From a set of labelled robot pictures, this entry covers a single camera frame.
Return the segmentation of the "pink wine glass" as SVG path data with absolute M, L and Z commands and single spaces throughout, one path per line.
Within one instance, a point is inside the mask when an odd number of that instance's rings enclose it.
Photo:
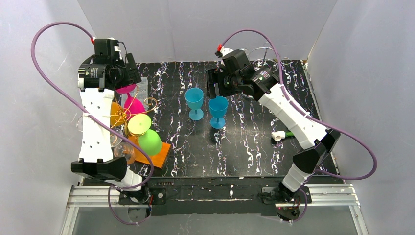
M 132 92 L 135 88 L 137 88 L 137 85 L 130 85 L 116 90 L 119 94 L 127 94 L 127 99 L 123 106 L 125 114 L 127 115 L 127 120 L 130 120 L 136 114 L 145 112 L 143 103 L 130 95 L 130 92 Z

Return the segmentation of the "orange wine glass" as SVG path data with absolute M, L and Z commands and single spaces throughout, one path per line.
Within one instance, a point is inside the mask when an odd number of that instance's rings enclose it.
M 121 105 L 112 102 L 110 110 L 110 125 L 112 128 L 119 127 L 126 122 L 127 115 Z

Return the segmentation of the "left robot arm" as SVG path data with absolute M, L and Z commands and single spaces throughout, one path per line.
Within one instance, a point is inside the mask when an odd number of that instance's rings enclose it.
M 141 81 L 132 54 L 122 56 L 114 38 L 94 39 L 94 53 L 78 69 L 82 105 L 82 142 L 71 171 L 85 178 L 104 181 L 125 191 L 141 190 L 143 178 L 134 173 L 123 157 L 115 157 L 110 135 L 111 107 L 115 91 Z

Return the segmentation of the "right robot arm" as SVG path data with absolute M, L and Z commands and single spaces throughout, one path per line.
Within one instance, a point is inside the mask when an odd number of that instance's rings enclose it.
M 316 167 L 330 154 L 341 134 L 311 120 L 311 116 L 286 92 L 281 76 L 267 65 L 255 69 L 245 51 L 221 48 L 216 56 L 221 65 L 206 71 L 207 95 L 231 96 L 239 93 L 252 96 L 271 111 L 290 130 L 303 152 L 293 157 L 287 175 L 267 200 L 291 200 Z

